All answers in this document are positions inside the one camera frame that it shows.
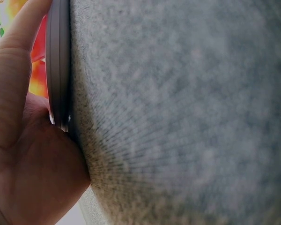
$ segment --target green leaf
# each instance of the green leaf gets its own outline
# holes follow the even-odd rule
[[[0,29],[0,36],[3,37],[3,35],[4,35],[4,30],[3,30],[3,28],[1,28]]]

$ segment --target skin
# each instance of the skin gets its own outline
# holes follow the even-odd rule
[[[28,94],[30,52],[52,0],[29,0],[0,42],[0,225],[53,225],[90,184],[77,146]]]

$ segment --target gray fabric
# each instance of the gray fabric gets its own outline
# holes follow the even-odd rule
[[[71,8],[74,119],[110,223],[281,225],[281,0]]]

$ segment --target red object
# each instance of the red object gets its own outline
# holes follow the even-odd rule
[[[42,20],[37,38],[33,45],[33,49],[31,52],[32,62],[36,62],[45,58],[46,24],[47,16],[45,16]]]

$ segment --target finger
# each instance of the finger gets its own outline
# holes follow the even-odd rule
[[[45,120],[50,123],[49,101],[44,97],[29,93],[23,113],[23,127],[31,123],[44,123]]]
[[[19,48],[31,52],[39,25],[52,0],[28,0],[0,42],[1,48]]]
[[[31,74],[30,50],[52,0],[29,0],[0,42],[0,147],[13,144],[21,130]]]

